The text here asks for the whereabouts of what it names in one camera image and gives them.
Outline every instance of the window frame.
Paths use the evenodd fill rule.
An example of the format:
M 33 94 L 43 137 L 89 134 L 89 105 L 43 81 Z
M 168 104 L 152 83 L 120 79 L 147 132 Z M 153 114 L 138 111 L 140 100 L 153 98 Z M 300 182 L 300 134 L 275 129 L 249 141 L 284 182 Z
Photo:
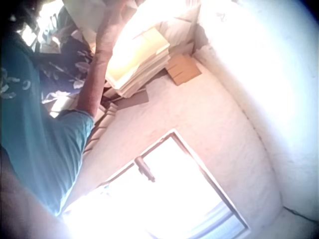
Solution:
M 123 175 L 128 169 L 136 165 L 135 160 L 137 158 L 144 159 L 149 153 L 151 153 L 155 148 L 160 146 L 163 142 L 165 142 L 167 139 L 172 138 L 176 144 L 180 147 L 180 149 L 188 156 L 190 156 L 197 164 L 199 171 L 202 173 L 204 178 L 207 180 L 207 182 L 210 184 L 210 186 L 215 190 L 215 192 L 218 194 L 218 196 L 222 199 L 222 201 L 226 204 L 226 206 L 230 209 L 230 211 L 236 216 L 236 218 L 241 222 L 241 224 L 244 226 L 245 230 L 235 237 L 235 239 L 243 239 L 247 235 L 251 233 L 251 228 L 246 223 L 245 219 L 240 215 L 238 210 L 235 208 L 234 204 L 231 202 L 229 197 L 226 195 L 226 193 L 223 191 L 221 186 L 218 184 L 214 176 L 210 173 L 210 171 L 207 169 L 203 161 L 199 158 L 199 156 L 195 153 L 193 149 L 186 143 L 186 141 L 181 137 L 181 135 L 177 132 L 176 129 L 172 129 L 169 132 L 167 132 L 164 136 L 162 136 L 160 139 L 158 139 L 155 143 L 153 143 L 150 147 L 148 147 L 144 152 L 142 152 L 138 157 L 136 157 L 134 160 L 130 161 L 126 166 L 124 166 L 122 169 L 117 171 L 113 176 L 111 176 L 111 179 L 102 183 L 100 186 L 105 186 L 111 183 L 112 181 L 119 178 L 121 175 Z

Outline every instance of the dark hair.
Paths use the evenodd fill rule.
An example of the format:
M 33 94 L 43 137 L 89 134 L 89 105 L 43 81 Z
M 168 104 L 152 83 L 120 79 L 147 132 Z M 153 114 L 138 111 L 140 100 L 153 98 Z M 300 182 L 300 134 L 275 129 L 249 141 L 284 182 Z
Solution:
M 1 7 L 1 34 L 17 31 L 24 23 L 36 29 L 36 16 L 42 0 L 9 0 Z

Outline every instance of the textured plaster wall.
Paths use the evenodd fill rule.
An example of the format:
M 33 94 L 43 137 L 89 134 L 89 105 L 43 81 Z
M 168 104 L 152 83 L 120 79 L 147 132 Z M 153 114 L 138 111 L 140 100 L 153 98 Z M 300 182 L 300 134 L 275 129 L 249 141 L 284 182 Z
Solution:
M 265 149 L 233 98 L 211 73 L 199 67 L 202 75 L 178 87 L 168 76 L 152 81 L 147 85 L 148 103 L 117 112 L 84 161 L 67 203 L 93 190 L 175 128 L 253 234 L 272 222 L 282 204 Z
M 202 0 L 195 57 L 245 111 L 284 206 L 318 220 L 318 25 L 295 0 Z
M 264 228 L 255 239 L 316 239 L 317 235 L 316 224 L 282 209 L 274 223 Z

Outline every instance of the person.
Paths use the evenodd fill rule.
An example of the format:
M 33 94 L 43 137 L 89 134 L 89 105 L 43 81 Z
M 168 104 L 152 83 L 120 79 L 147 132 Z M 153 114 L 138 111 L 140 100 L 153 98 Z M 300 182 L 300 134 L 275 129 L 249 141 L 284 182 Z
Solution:
M 1 234 L 20 231 L 17 235 L 27 238 L 30 223 L 21 216 L 12 217 L 13 211 L 26 208 L 11 205 L 8 191 L 23 189 L 51 214 L 60 214 L 81 168 L 108 62 L 123 29 L 120 13 L 124 2 L 116 4 L 98 30 L 96 52 L 76 109 L 61 112 L 57 118 L 41 104 L 33 52 L 12 28 L 1 32 Z

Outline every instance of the teal t-shirt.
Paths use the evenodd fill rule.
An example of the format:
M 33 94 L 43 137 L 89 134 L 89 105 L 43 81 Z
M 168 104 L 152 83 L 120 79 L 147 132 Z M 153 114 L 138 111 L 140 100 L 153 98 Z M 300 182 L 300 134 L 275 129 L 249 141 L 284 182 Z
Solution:
M 51 117 L 41 103 L 31 58 L 17 36 L 1 40 L 1 146 L 20 182 L 58 215 L 79 173 L 94 121 L 80 111 Z

